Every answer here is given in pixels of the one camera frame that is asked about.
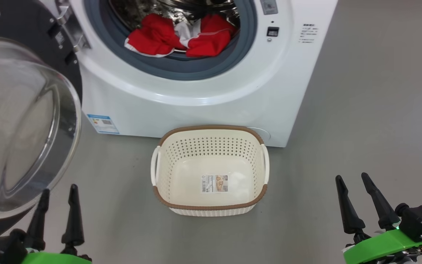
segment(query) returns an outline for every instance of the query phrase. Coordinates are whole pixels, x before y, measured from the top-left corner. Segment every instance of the gray rubber seal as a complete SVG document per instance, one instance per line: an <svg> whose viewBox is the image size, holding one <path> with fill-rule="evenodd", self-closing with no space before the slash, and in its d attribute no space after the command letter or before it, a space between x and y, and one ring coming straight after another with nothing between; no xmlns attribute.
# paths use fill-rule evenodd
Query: gray rubber seal
<svg viewBox="0 0 422 264"><path fill-rule="evenodd" d="M216 57L187 58L173 53L164 58L139 55L125 48L129 30L117 19L108 0L84 0L84 6L97 35L119 58L143 72L171 80L203 80L234 67L250 50L256 35L257 17L253 1L234 0L239 10L239 34Z"/></svg>

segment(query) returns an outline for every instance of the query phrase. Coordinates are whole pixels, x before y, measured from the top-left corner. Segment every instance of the label inside basket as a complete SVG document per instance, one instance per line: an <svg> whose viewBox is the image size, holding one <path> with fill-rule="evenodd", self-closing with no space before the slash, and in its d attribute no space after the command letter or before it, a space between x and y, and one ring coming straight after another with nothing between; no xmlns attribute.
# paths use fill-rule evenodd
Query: label inside basket
<svg viewBox="0 0 422 264"><path fill-rule="evenodd" d="M227 175L203 175L201 176L202 193L226 193L228 192Z"/></svg>

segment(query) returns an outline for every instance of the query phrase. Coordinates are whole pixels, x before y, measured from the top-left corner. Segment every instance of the white washing machine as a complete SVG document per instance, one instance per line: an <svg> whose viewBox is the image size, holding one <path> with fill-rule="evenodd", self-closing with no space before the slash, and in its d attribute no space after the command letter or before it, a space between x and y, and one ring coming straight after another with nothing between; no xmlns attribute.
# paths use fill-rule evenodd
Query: white washing machine
<svg viewBox="0 0 422 264"><path fill-rule="evenodd" d="M98 132L162 137L189 125L240 125L284 147L337 0L234 0L239 33L218 56L193 59L125 48L130 30L110 0L42 2L62 25L49 32L59 49L65 39L75 46L67 58L80 67L82 111Z"/></svg>

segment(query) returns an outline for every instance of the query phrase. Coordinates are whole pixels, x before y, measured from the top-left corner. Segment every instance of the green plastic bracket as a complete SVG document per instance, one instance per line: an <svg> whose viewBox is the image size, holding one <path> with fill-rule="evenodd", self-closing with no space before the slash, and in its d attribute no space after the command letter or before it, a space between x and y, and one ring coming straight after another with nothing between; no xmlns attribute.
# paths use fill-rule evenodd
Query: green plastic bracket
<svg viewBox="0 0 422 264"><path fill-rule="evenodd" d="M70 254L37 252L27 254L22 264L92 264L92 262Z"/></svg>
<svg viewBox="0 0 422 264"><path fill-rule="evenodd" d="M394 229L359 242L343 256L346 264L359 264L420 245L422 242L414 242L399 229Z"/></svg>

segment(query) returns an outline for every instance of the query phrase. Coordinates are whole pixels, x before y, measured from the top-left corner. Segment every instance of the white handle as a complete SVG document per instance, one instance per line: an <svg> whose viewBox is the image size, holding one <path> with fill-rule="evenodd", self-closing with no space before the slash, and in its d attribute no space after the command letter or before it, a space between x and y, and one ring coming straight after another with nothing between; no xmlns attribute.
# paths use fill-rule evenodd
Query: white handle
<svg viewBox="0 0 422 264"><path fill-rule="evenodd" d="M264 144L262 144L262 149L265 159L265 184L268 184L268 180L270 180L270 155L268 154L268 149L266 149Z"/></svg>
<svg viewBox="0 0 422 264"><path fill-rule="evenodd" d="M160 146L157 146L156 149L154 149L154 152L152 153L152 159L151 159L152 186L156 186L156 162L157 162L157 156L159 155L159 149L160 149Z"/></svg>

